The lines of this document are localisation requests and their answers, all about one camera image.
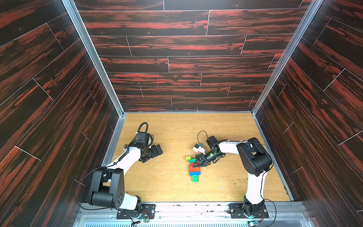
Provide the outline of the red lego brick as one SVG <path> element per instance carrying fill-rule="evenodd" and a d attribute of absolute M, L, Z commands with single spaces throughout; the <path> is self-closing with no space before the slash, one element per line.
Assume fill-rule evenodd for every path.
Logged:
<path fill-rule="evenodd" d="M 189 172 L 199 172 L 200 168 L 199 167 L 193 167 L 193 166 L 189 166 Z"/>

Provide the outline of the green small lego brick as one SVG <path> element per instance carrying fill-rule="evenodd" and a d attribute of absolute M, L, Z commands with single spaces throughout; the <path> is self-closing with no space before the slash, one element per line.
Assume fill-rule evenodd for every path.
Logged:
<path fill-rule="evenodd" d="M 192 176 L 192 181 L 193 181 L 194 183 L 198 182 L 198 181 L 199 181 L 199 176 L 198 176 L 198 175 L 193 175 L 193 176 Z"/>

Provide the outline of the blue lego brick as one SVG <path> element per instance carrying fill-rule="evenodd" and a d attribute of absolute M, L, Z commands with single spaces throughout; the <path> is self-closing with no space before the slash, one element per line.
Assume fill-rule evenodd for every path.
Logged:
<path fill-rule="evenodd" d="M 190 172 L 189 174 L 190 174 L 190 176 L 199 176 L 200 175 L 200 172 L 199 171 Z"/>

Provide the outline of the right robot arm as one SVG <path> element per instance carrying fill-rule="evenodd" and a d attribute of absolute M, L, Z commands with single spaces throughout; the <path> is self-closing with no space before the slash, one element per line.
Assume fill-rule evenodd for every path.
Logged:
<path fill-rule="evenodd" d="M 257 138 L 246 141 L 217 140 L 214 136 L 206 140 L 210 151 L 195 157 L 192 167 L 207 167 L 218 162 L 226 154 L 239 155 L 244 169 L 248 173 L 248 188 L 244 196 L 243 214 L 248 218 L 267 216 L 264 186 L 265 177 L 273 166 L 269 155 Z"/>

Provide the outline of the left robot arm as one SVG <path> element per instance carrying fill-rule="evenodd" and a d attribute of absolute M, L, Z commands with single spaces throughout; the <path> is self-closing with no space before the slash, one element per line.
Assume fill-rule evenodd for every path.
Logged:
<path fill-rule="evenodd" d="M 124 153 L 112 163 L 95 170 L 88 187 L 87 203 L 103 208 L 141 214 L 141 198 L 125 192 L 124 176 L 132 165 L 147 162 L 163 154 L 160 145 L 154 145 L 154 136 L 139 132 L 124 146 Z"/>

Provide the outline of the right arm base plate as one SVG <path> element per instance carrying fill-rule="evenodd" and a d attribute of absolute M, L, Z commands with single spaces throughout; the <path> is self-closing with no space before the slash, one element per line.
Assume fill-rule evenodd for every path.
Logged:
<path fill-rule="evenodd" d="M 232 218 L 262 219 L 269 217 L 266 205 L 263 202 L 258 204 L 230 203 L 228 205 L 227 213 L 230 214 Z"/>

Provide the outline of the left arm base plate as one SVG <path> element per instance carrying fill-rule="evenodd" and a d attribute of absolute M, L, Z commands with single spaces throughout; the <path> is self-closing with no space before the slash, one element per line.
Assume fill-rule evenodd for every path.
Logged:
<path fill-rule="evenodd" d="M 154 219 L 156 213 L 156 204 L 142 203 L 136 210 L 120 209 L 117 211 L 116 219 Z"/>

